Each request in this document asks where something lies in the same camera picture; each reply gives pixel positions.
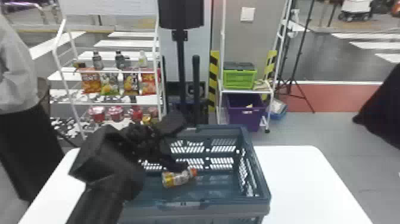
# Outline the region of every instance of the green plastic crate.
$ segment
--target green plastic crate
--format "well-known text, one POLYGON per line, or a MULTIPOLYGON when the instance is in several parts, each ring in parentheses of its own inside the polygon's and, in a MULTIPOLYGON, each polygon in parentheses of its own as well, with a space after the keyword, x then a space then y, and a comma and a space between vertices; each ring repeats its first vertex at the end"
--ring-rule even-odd
POLYGON ((252 89, 257 70, 251 63, 224 63, 225 89, 252 89))

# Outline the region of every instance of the black pants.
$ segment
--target black pants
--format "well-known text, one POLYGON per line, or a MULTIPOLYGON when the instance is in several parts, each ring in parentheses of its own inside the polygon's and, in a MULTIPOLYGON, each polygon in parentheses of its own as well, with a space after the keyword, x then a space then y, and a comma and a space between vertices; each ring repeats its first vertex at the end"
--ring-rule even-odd
POLYGON ((40 104, 0 115, 0 161, 22 200, 35 199, 63 156, 40 104))

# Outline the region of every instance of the green basket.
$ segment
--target green basket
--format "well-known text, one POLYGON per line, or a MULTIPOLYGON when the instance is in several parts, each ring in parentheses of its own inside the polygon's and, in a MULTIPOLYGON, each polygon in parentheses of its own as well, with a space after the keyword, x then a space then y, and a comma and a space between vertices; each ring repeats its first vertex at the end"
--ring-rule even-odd
POLYGON ((252 89, 257 70, 224 70, 225 89, 252 89))

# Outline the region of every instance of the dark green plastic basket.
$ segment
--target dark green plastic basket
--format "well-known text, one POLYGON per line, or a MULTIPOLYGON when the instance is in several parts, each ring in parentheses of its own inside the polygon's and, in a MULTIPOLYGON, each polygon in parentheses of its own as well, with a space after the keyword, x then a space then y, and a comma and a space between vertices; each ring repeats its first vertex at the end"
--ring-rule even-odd
POLYGON ((144 162, 143 191, 124 205, 118 223, 261 223, 271 194, 246 128, 201 125, 169 145, 177 161, 198 169, 195 180, 165 189, 159 164, 144 162))

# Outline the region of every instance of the person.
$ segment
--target person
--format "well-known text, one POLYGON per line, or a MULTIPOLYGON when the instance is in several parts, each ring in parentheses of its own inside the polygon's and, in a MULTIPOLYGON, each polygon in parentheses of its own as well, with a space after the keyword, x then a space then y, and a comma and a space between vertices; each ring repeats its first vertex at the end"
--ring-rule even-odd
POLYGON ((0 14, 0 162, 28 202, 64 156, 37 92, 29 49, 0 14))

